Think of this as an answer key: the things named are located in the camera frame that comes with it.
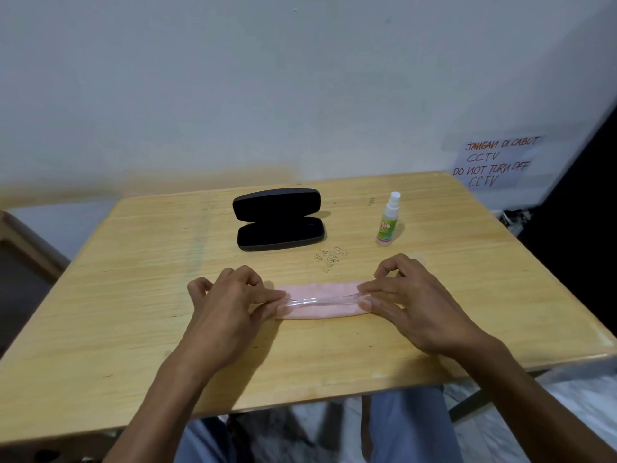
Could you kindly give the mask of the person's right hand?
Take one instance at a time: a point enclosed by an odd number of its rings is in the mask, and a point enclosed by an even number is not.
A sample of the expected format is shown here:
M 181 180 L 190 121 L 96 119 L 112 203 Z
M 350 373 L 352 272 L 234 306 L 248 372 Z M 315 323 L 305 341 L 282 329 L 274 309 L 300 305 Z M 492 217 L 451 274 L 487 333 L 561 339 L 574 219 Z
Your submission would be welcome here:
M 498 341 L 476 325 L 443 284 L 417 259 L 411 258 L 406 278 L 369 280 L 358 291 L 397 304 L 406 319 L 395 325 L 416 348 L 427 354 L 462 361 Z

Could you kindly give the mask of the person's left hand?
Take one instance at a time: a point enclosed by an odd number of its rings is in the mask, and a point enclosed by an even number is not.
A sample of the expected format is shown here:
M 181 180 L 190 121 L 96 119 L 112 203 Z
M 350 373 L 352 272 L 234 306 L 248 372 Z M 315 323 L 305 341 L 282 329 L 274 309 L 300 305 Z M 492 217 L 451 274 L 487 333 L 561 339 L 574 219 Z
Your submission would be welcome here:
M 258 334 L 261 325 L 252 325 L 250 314 L 269 302 L 286 302 L 285 291 L 243 288 L 235 282 L 235 270 L 223 269 L 207 293 L 203 306 L 194 309 L 177 352 L 195 361 L 212 358 L 233 363 Z

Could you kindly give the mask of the clear frame eyeglasses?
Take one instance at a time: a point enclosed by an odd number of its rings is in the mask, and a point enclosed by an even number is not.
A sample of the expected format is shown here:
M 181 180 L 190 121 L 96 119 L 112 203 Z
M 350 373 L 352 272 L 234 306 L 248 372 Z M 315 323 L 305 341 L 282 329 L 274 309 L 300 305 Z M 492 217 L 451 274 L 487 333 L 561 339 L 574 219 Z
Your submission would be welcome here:
M 337 297 L 314 297 L 301 300 L 289 300 L 284 304 L 290 309 L 304 307 L 321 307 L 321 306 L 336 306 L 336 305 L 358 305 L 362 301 L 368 299 L 370 295 L 356 293 L 354 295 L 337 296 Z

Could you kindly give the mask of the pink cleaning cloth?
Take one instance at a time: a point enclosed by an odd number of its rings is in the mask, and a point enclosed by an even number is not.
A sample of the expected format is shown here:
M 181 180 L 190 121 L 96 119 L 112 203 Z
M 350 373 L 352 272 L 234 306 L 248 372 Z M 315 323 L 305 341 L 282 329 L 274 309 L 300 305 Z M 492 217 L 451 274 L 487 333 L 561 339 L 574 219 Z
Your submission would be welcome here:
M 307 285 L 277 286 L 277 290 L 285 291 L 287 299 L 301 300 L 314 297 L 337 297 L 360 293 L 358 282 L 345 283 L 312 283 Z M 358 305 L 336 305 L 321 307 L 304 307 L 290 309 L 284 307 L 278 310 L 275 319 L 281 320 L 324 320 L 343 317 L 353 317 L 368 313 Z

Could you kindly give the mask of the person's left forearm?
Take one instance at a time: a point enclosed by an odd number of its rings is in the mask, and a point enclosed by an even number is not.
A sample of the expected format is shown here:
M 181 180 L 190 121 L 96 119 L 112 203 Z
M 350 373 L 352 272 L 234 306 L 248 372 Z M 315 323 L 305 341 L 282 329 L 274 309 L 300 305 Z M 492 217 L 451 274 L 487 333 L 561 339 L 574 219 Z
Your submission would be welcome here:
M 223 363 L 172 353 L 103 463 L 173 463 L 205 386 Z

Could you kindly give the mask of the person's right forearm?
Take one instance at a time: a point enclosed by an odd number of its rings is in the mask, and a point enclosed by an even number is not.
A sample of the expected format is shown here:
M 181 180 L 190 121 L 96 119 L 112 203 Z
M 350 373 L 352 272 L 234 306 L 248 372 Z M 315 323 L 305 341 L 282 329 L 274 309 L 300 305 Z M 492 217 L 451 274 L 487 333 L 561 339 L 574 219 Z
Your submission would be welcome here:
M 531 463 L 617 463 L 617 451 L 536 382 L 503 342 L 483 334 L 452 357 L 487 394 Z

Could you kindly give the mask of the small white spray bottle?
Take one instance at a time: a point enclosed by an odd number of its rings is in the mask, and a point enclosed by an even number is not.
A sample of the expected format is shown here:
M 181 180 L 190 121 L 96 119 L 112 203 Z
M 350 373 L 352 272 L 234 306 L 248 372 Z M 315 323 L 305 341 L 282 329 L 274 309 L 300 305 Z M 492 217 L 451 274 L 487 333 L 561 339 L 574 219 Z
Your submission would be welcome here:
M 391 192 L 389 201 L 382 213 L 380 227 L 375 239 L 376 244 L 379 246 L 389 246 L 392 244 L 398 223 L 400 196 L 400 193 L 397 191 Z

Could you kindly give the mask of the black open glasses case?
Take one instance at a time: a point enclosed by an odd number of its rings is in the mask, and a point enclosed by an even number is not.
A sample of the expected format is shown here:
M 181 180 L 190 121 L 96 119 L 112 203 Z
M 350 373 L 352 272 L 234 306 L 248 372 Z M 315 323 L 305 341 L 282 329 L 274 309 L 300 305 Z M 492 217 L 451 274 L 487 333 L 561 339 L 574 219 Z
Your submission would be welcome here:
M 237 231 L 237 245 L 245 252 L 297 248 L 321 242 L 325 226 L 313 214 L 321 209 L 317 189 L 268 189 L 236 197 L 233 211 L 246 224 Z

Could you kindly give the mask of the person's blue trousers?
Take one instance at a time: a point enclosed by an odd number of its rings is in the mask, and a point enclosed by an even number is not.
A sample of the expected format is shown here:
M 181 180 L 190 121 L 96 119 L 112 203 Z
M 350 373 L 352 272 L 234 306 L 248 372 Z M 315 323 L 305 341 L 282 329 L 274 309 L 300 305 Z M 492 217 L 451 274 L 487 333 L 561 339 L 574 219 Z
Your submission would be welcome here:
M 464 463 L 440 387 L 370 395 L 369 463 Z M 191 420 L 174 463 L 252 463 L 218 417 Z

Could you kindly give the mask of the dark metal table leg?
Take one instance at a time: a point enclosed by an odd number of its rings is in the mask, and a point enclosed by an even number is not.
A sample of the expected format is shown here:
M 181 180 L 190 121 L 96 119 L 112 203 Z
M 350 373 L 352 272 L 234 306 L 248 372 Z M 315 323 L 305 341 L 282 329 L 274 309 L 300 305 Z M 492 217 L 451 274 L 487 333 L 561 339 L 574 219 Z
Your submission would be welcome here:
M 445 394 L 455 404 L 449 409 L 449 416 L 454 425 L 459 425 L 491 409 L 492 401 L 471 378 L 465 378 L 444 386 Z

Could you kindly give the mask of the handwritten paper sign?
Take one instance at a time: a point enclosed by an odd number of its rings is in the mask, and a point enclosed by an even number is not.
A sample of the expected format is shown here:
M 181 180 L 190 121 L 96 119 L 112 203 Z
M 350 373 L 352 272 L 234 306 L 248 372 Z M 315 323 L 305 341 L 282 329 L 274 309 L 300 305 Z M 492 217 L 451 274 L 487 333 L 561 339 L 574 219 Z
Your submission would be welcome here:
M 544 134 L 472 139 L 459 147 L 451 175 L 470 191 L 515 186 L 531 167 Z

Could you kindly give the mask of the wooden furniture frame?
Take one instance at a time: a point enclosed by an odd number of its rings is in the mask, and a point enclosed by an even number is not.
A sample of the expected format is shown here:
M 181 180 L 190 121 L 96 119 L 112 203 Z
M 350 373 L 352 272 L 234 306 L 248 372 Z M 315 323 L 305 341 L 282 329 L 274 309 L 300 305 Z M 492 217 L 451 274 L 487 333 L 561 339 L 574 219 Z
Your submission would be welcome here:
M 0 248 L 50 283 L 57 282 L 70 264 L 58 249 L 4 210 L 0 210 Z

